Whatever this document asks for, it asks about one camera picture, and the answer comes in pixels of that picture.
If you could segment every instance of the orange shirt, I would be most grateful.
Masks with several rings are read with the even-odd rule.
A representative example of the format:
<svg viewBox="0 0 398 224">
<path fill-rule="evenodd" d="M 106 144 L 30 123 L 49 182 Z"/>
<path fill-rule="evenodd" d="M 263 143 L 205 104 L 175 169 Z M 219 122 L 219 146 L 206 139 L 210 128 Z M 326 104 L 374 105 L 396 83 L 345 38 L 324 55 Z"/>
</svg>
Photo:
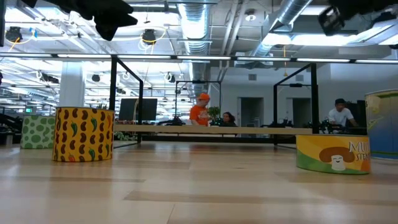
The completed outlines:
<svg viewBox="0 0 398 224">
<path fill-rule="evenodd" d="M 209 118 L 207 108 L 203 108 L 197 105 L 193 106 L 193 108 L 191 108 L 189 119 L 194 119 L 200 125 L 208 126 Z"/>
</svg>

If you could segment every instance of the orange cap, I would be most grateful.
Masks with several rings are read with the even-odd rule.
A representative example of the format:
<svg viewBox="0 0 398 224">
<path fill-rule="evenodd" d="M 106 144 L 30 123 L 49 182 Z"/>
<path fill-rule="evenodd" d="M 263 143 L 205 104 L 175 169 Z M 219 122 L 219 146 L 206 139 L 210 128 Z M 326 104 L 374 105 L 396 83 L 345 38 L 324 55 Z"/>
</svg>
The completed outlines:
<svg viewBox="0 0 398 224">
<path fill-rule="evenodd" d="M 210 100 L 210 96 L 206 93 L 201 93 L 198 99 L 199 100 Z"/>
</svg>

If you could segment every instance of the wooden floor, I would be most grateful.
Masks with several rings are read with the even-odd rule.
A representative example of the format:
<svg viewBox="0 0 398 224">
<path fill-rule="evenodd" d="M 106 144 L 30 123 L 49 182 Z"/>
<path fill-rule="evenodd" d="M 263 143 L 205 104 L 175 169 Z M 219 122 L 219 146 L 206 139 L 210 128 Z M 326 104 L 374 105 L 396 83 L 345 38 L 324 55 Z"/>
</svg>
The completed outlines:
<svg viewBox="0 0 398 224">
<path fill-rule="evenodd" d="M 112 161 L 0 148 L 0 223 L 398 223 L 398 162 L 371 175 L 296 168 L 270 146 L 148 142 Z"/>
</svg>

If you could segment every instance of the doorway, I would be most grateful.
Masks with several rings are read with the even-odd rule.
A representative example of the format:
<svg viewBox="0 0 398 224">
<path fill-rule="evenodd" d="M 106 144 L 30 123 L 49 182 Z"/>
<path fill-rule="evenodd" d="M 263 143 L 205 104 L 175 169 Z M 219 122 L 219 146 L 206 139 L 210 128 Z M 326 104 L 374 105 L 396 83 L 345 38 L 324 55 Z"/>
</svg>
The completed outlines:
<svg viewBox="0 0 398 224">
<path fill-rule="evenodd" d="M 264 122 L 264 99 L 238 98 L 237 116 L 240 127 L 260 127 Z"/>
<path fill-rule="evenodd" d="M 312 121 L 311 99 L 293 98 L 293 127 L 302 128 Z"/>
</svg>

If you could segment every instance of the long wooden table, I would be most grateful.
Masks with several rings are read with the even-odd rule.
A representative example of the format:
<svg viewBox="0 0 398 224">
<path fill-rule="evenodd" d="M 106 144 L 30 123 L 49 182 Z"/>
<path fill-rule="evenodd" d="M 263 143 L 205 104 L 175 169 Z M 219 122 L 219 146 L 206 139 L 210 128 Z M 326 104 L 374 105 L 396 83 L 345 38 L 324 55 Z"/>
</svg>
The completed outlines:
<svg viewBox="0 0 398 224">
<path fill-rule="evenodd" d="M 115 131 L 191 134 L 312 134 L 310 128 L 242 128 L 115 124 Z"/>
</svg>

